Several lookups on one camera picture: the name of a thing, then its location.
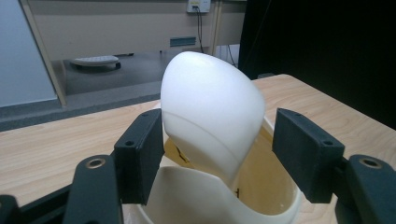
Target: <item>white wall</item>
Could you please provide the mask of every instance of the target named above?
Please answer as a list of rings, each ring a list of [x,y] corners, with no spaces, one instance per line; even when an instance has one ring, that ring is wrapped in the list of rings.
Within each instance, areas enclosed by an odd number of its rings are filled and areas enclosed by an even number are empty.
[[[0,107],[56,99],[18,0],[0,1]]]

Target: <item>wooden table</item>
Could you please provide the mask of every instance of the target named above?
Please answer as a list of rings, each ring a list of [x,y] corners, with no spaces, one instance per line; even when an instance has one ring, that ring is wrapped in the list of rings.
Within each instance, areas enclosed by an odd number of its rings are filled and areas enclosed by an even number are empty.
[[[275,121],[283,107],[312,119],[346,146],[345,157],[365,154],[396,168],[396,131],[343,105],[294,77],[255,80]],[[71,183],[76,165],[97,154],[109,154],[127,127],[158,101],[130,105],[71,119],[0,133],[0,194],[27,204]],[[303,199],[297,223],[336,223],[335,200],[311,204]]]

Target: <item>white 3d printed part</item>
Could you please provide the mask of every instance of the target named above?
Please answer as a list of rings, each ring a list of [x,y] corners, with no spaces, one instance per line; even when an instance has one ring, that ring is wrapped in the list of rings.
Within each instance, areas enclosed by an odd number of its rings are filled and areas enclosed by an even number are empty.
[[[229,63],[183,52],[165,70],[161,104],[166,133],[194,167],[231,187],[262,126],[260,91]]]

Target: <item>black wire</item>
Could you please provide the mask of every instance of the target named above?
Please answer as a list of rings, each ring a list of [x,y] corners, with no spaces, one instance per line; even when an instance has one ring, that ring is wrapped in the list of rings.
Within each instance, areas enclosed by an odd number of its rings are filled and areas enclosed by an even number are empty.
[[[201,52],[204,53],[204,48],[202,48],[202,15],[199,7],[197,7],[196,10],[197,10],[197,18],[198,18],[198,39],[201,47]]]
[[[265,12],[264,12],[264,16],[262,17],[262,21],[260,23],[258,32],[257,32],[257,34],[256,34],[256,36],[254,38],[254,41],[253,41],[253,44],[251,45],[251,48],[249,49],[249,51],[247,53],[247,57],[245,58],[244,64],[242,64],[243,65],[242,68],[244,68],[247,65],[248,61],[250,61],[250,57],[251,57],[252,51],[255,49],[255,46],[256,46],[257,41],[259,40],[259,38],[261,38],[260,31],[262,30],[262,27],[264,26],[264,22],[266,21],[267,14],[268,14],[268,11],[270,9],[271,4],[272,4],[272,0],[269,0],[267,8],[265,9]]]
[[[227,45],[227,47],[228,47],[228,52],[230,53],[231,61],[233,61],[233,55],[231,54],[230,45]]]

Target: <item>wall socket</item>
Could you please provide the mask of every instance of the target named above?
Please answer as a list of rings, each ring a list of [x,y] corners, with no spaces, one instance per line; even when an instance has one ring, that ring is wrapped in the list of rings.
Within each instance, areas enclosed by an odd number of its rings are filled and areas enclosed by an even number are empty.
[[[198,7],[200,12],[209,12],[210,10],[210,0],[187,0],[187,12],[196,13]]]

